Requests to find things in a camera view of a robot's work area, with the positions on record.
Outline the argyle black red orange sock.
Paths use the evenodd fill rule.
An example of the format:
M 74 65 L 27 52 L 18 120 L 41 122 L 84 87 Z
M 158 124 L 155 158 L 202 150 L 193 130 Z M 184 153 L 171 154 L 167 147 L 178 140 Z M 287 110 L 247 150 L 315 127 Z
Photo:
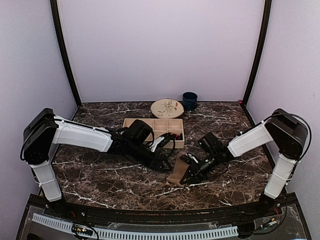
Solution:
M 181 140 L 183 140 L 183 134 L 182 133 L 180 133 L 180 134 L 171 133 L 170 138 L 175 141 L 181 141 Z

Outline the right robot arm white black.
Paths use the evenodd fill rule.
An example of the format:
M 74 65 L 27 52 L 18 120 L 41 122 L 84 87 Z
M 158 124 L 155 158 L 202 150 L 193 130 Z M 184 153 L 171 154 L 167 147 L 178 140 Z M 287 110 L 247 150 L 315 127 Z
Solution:
M 188 168 L 179 183 L 196 184 L 217 165 L 237 159 L 244 154 L 273 144 L 278 149 L 278 157 L 272 174 L 262 195 L 262 201 L 255 205 L 255 213 L 266 217 L 275 208 L 273 200 L 279 197 L 282 189 L 291 181 L 294 171 L 310 148 L 312 130 L 301 116 L 278 108 L 255 126 L 241 131 L 227 143 L 222 143 L 212 132 L 208 132 L 199 141 L 207 157 L 200 160 L 187 153 Z

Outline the wooden compartment tray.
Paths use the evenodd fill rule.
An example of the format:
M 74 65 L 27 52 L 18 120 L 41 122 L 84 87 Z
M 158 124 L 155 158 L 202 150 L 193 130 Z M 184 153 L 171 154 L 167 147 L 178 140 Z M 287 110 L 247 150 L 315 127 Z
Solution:
M 141 120 L 148 124 L 153 132 L 154 137 L 158 138 L 165 133 L 177 135 L 175 139 L 175 149 L 183 149 L 185 146 L 184 125 L 182 119 L 160 119 L 160 118 L 125 118 L 122 127 L 129 127 L 135 120 Z M 144 141 L 144 144 L 152 141 L 152 134 Z M 173 141 L 168 142 L 163 149 L 172 149 Z

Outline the plain brown sock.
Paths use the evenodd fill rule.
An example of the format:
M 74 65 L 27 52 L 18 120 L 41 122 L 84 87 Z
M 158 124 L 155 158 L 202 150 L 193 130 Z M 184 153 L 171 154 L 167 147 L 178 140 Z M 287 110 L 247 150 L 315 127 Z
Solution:
M 185 185 L 181 184 L 180 181 L 182 180 L 183 176 L 185 175 L 188 167 L 190 166 L 186 160 L 182 160 L 181 157 L 187 157 L 187 153 L 182 151 L 180 152 L 175 160 L 175 164 L 173 167 L 172 173 L 166 178 L 168 183 L 174 184 L 180 188 L 183 188 Z

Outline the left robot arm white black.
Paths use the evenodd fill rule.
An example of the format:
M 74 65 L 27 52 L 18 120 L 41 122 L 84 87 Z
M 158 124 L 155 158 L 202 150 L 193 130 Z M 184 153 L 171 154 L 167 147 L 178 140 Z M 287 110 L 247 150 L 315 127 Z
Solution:
M 166 137 L 155 137 L 152 127 L 136 119 L 128 127 L 94 127 L 65 119 L 44 108 L 24 129 L 20 159 L 32 169 L 51 210 L 60 218 L 67 218 L 70 206 L 62 199 L 63 193 L 52 167 L 54 146 L 70 145 L 96 150 L 109 155 L 129 156 L 139 164 L 157 172 L 172 170 L 170 155 L 158 149 Z

